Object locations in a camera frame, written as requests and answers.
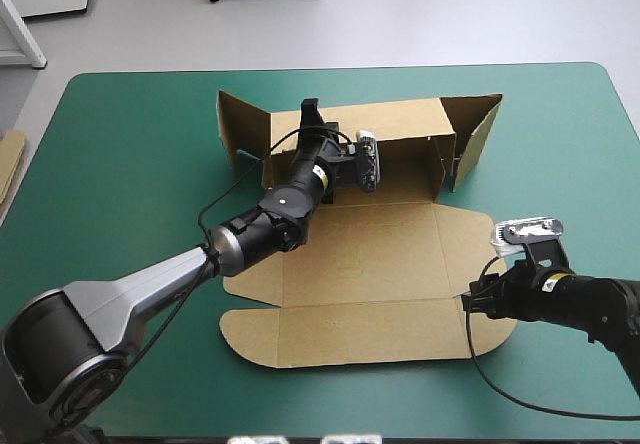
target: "black cable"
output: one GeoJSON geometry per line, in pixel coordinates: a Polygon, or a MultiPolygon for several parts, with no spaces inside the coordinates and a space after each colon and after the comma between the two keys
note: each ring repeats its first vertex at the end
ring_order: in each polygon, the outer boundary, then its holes
{"type": "Polygon", "coordinates": [[[182,307],[184,306],[184,304],[187,302],[187,299],[189,299],[189,296],[191,295],[191,293],[195,290],[196,287],[198,287],[198,284],[200,283],[200,280],[204,277],[204,274],[209,266],[209,264],[211,264],[213,261],[216,259],[216,255],[215,255],[215,250],[213,248],[213,242],[211,241],[211,236],[210,233],[208,232],[207,228],[204,225],[204,215],[207,213],[207,211],[209,211],[213,206],[215,206],[218,202],[220,202],[222,199],[224,199],[226,196],[228,196],[235,188],[237,188],[240,183],[249,175],[253,172],[253,170],[256,168],[256,166],[258,164],[261,164],[262,162],[264,162],[264,160],[269,157],[271,155],[271,153],[278,148],[278,146],[280,146],[284,141],[286,141],[287,139],[289,139],[291,136],[293,136],[294,134],[298,134],[300,131],[303,130],[310,130],[310,129],[316,129],[316,130],[322,130],[322,131],[326,131],[328,133],[340,136],[342,138],[344,138],[347,141],[347,144],[352,144],[351,139],[349,138],[349,136],[347,136],[346,134],[343,134],[340,131],[337,131],[335,129],[330,129],[327,128],[325,126],[305,126],[305,127],[300,127],[298,129],[294,129],[291,132],[288,132],[287,134],[285,134],[282,138],[280,138],[278,140],[278,142],[276,142],[273,146],[271,146],[271,148],[267,151],[267,153],[261,157],[260,159],[256,160],[250,167],[249,169],[247,169],[247,171],[245,171],[232,185],[231,187],[229,187],[226,191],[224,191],[222,194],[220,194],[218,197],[216,197],[213,201],[211,201],[209,204],[207,204],[205,207],[202,208],[202,210],[198,213],[198,227],[200,227],[200,229],[202,229],[202,232],[204,234],[204,237],[207,241],[207,246],[208,249],[206,249],[206,254],[207,257],[204,261],[204,263],[202,264],[202,266],[200,267],[200,269],[198,270],[198,273],[196,274],[196,277],[194,277],[194,279],[189,283],[189,285],[185,288],[182,296],[180,296],[180,299],[178,300],[178,302],[176,303],[176,305],[173,307],[173,310],[171,311],[171,313],[166,317],[166,319],[162,322],[162,324],[160,325],[160,327],[156,330],[156,332],[151,336],[151,338],[147,341],[147,343],[144,345],[144,347],[140,350],[140,352],[138,354],[136,354],[136,356],[131,360],[131,362],[129,363],[129,365],[126,367],[126,369],[124,370],[124,372],[122,373],[122,376],[120,378],[120,380],[124,379],[124,377],[129,374],[133,368],[142,360],[142,358],[147,354],[147,352],[149,352],[149,350],[151,349],[151,347],[156,343],[156,341],[160,338],[160,336],[162,335],[162,333],[167,329],[167,327],[169,327],[169,324],[171,324],[171,321],[173,321],[173,319],[176,317],[176,315],[178,314],[178,312],[180,312],[180,309],[182,309],[182,307]]]}
{"type": "MultiPolygon", "coordinates": [[[[478,279],[478,282],[480,284],[484,281],[485,274],[487,273],[489,268],[493,265],[494,262],[498,260],[499,260],[498,257],[494,257],[487,263],[486,266],[484,266],[484,269],[482,269],[482,273],[480,273],[480,278],[478,279]]],[[[489,387],[491,387],[491,389],[493,389],[495,392],[500,394],[502,397],[510,400],[511,402],[518,404],[519,406],[526,407],[527,409],[531,409],[533,411],[544,412],[547,414],[555,414],[557,416],[575,417],[578,419],[592,419],[592,420],[600,420],[600,421],[640,421],[640,415],[593,414],[593,413],[574,412],[574,411],[567,411],[564,409],[554,409],[552,407],[539,406],[537,404],[524,401],[518,397],[515,397],[509,394],[507,391],[503,390],[495,382],[493,382],[493,380],[488,376],[488,374],[480,366],[478,356],[476,355],[476,351],[473,346],[473,338],[471,335],[471,307],[473,305],[474,298],[476,298],[480,294],[483,294],[484,292],[487,292],[489,289],[492,289],[493,287],[495,287],[500,283],[501,283],[500,281],[497,281],[479,293],[475,293],[472,287],[470,291],[469,305],[467,306],[467,310],[465,312],[467,344],[469,345],[469,352],[471,352],[471,359],[473,360],[473,364],[475,365],[476,369],[482,376],[482,379],[484,380],[484,382],[487,383],[489,387]]]]}
{"type": "Polygon", "coordinates": [[[171,310],[171,313],[162,322],[162,324],[156,330],[156,332],[153,333],[151,338],[147,341],[147,343],[140,350],[140,352],[136,354],[136,356],[131,360],[129,365],[126,367],[126,369],[122,373],[121,379],[123,379],[127,374],[129,374],[133,370],[133,368],[142,360],[145,354],[149,352],[151,347],[156,343],[156,341],[160,338],[160,336],[167,329],[167,327],[169,327],[169,324],[171,324],[171,321],[173,321],[174,317],[176,317],[178,312],[180,312],[180,309],[182,309],[182,306],[184,306],[184,304],[187,302],[187,299],[189,299],[189,296],[191,295],[191,293],[195,290],[196,287],[198,287],[198,283],[203,278],[204,273],[207,270],[207,267],[209,266],[210,262],[211,262],[210,257],[209,255],[207,255],[206,259],[204,260],[204,263],[202,264],[202,266],[200,266],[200,269],[198,269],[198,273],[196,274],[196,277],[193,278],[193,280],[189,283],[189,286],[184,290],[177,304],[171,310]]]}

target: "yellow label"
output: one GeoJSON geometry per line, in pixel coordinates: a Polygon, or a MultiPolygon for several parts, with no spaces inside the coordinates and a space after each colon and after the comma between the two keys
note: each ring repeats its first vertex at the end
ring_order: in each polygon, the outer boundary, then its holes
{"type": "Polygon", "coordinates": [[[555,274],[551,274],[549,277],[547,277],[547,280],[544,281],[544,284],[542,285],[542,291],[553,292],[553,288],[556,287],[558,281],[563,277],[567,277],[568,275],[569,274],[567,274],[566,272],[556,272],[555,274]]]}
{"type": "Polygon", "coordinates": [[[322,181],[322,186],[326,191],[327,187],[329,186],[329,176],[327,176],[327,173],[324,172],[324,169],[322,169],[317,164],[313,166],[313,173],[320,178],[320,180],[322,181]]]}

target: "cardboard flap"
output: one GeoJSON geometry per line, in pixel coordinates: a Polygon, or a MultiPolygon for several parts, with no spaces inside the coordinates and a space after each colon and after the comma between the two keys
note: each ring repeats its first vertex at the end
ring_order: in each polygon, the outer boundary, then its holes
{"type": "Polygon", "coordinates": [[[456,132],[456,157],[467,148],[471,134],[484,122],[489,111],[502,101],[502,94],[488,96],[441,97],[442,106],[456,132]]]}
{"type": "Polygon", "coordinates": [[[278,367],[279,326],[280,309],[229,311],[220,319],[222,335],[238,354],[269,367],[278,367]]]}
{"type": "Polygon", "coordinates": [[[436,143],[436,146],[438,146],[438,153],[440,154],[442,165],[445,171],[448,174],[453,175],[456,135],[451,134],[449,136],[435,136],[433,140],[436,143]]]}
{"type": "Polygon", "coordinates": [[[458,166],[455,169],[453,183],[454,189],[458,187],[458,185],[464,180],[465,177],[467,177],[469,171],[471,171],[480,160],[480,154],[484,149],[484,144],[487,141],[489,131],[491,131],[491,126],[493,125],[493,121],[496,118],[499,106],[500,105],[497,104],[487,113],[484,120],[473,131],[471,137],[469,137],[469,141],[467,142],[467,147],[464,150],[464,154],[462,154],[462,157],[460,157],[458,166]]]}
{"type": "Polygon", "coordinates": [[[284,258],[285,254],[276,252],[242,274],[225,278],[222,282],[224,290],[254,301],[282,306],[284,258]]]}
{"type": "MultiPolygon", "coordinates": [[[[350,106],[323,107],[325,122],[338,122],[340,131],[354,138],[361,129],[372,131],[378,141],[451,135],[453,129],[440,99],[376,102],[350,106]]],[[[271,115],[271,143],[300,125],[300,111],[277,112],[271,115]]],[[[296,148],[292,138],[277,152],[296,148]]]]}
{"type": "Polygon", "coordinates": [[[25,143],[25,135],[16,130],[7,131],[0,139],[0,204],[9,192],[25,143]]]}
{"type": "Polygon", "coordinates": [[[440,189],[442,189],[442,183],[447,175],[447,171],[444,167],[445,164],[442,155],[440,154],[440,147],[435,138],[429,137],[427,142],[428,150],[425,153],[425,159],[427,161],[426,168],[428,170],[427,179],[429,188],[431,189],[432,200],[435,201],[440,193],[440,189]]]}
{"type": "Polygon", "coordinates": [[[269,113],[224,91],[218,92],[220,139],[235,167],[237,151],[262,157],[271,147],[269,113]]]}
{"type": "Polygon", "coordinates": [[[442,105],[456,131],[454,166],[455,189],[478,163],[480,154],[502,102],[502,94],[470,97],[443,97],[442,105]]]}
{"type": "MultiPolygon", "coordinates": [[[[469,283],[478,279],[480,269],[496,255],[489,242],[493,221],[481,212],[440,204],[433,204],[433,210],[451,295],[458,296],[469,290],[469,283]]],[[[491,269],[492,272],[503,273],[507,267],[500,260],[491,269]]]]}
{"type": "MultiPolygon", "coordinates": [[[[479,354],[500,345],[510,320],[473,316],[479,354]]],[[[242,357],[269,367],[470,357],[452,299],[228,311],[220,329],[242,357]]]]}

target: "floor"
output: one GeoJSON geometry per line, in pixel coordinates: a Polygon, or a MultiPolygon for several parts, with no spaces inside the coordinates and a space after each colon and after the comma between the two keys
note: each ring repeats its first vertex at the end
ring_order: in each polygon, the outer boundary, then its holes
{"type": "Polygon", "coordinates": [[[0,130],[29,141],[18,182],[84,72],[593,61],[640,131],[640,0],[91,0],[29,28],[47,68],[0,68],[0,130]]]}

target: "unfolded cardboard box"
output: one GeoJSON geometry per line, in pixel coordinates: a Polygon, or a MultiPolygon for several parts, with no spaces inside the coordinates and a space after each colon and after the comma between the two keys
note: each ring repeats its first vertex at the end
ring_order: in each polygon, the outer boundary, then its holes
{"type": "MultiPolygon", "coordinates": [[[[338,191],[313,216],[307,245],[225,279],[228,293],[276,306],[225,313],[220,327],[229,345],[270,367],[470,357],[460,294],[495,255],[493,223],[434,200],[448,173],[456,186],[478,162],[501,98],[321,109],[349,136],[373,131],[380,186],[370,194],[338,191]]],[[[269,113],[221,91],[218,121],[235,163],[240,150],[264,155],[299,126],[300,112],[269,113]]],[[[295,147],[291,138],[265,163],[265,186],[277,184],[295,147]]],[[[500,345],[515,327],[472,318],[478,353],[500,345]]]]}

